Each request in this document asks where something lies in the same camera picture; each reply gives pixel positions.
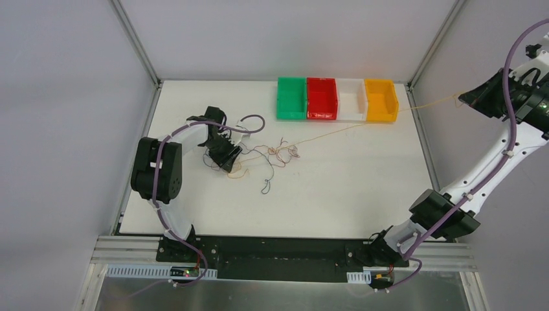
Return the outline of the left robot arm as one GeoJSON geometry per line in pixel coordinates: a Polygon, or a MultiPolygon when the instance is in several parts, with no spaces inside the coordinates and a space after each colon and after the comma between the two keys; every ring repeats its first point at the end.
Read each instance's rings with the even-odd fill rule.
{"type": "Polygon", "coordinates": [[[152,206],[163,236],[175,241],[172,252],[182,262],[193,260],[198,251],[193,223],[179,205],[184,155],[197,147],[204,148],[215,167],[232,172],[242,152],[243,136],[253,133],[243,127],[245,120],[247,117],[242,117],[235,126],[228,126],[225,112],[209,106],[203,115],[188,117],[181,127],[160,138],[139,140],[131,189],[152,206]]]}

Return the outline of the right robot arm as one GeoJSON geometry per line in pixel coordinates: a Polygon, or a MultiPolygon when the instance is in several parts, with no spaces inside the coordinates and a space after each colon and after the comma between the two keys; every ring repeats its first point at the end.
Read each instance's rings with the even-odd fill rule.
{"type": "Polygon", "coordinates": [[[475,231],[476,215],[501,181],[524,159],[548,144],[548,36],[527,45],[529,60],[512,69],[508,53],[502,69],[458,99],[504,127],[495,144],[460,179],[436,191],[427,189],[412,204],[410,218],[376,234],[367,243],[366,266],[410,260],[429,237],[452,240],[475,231]]]}

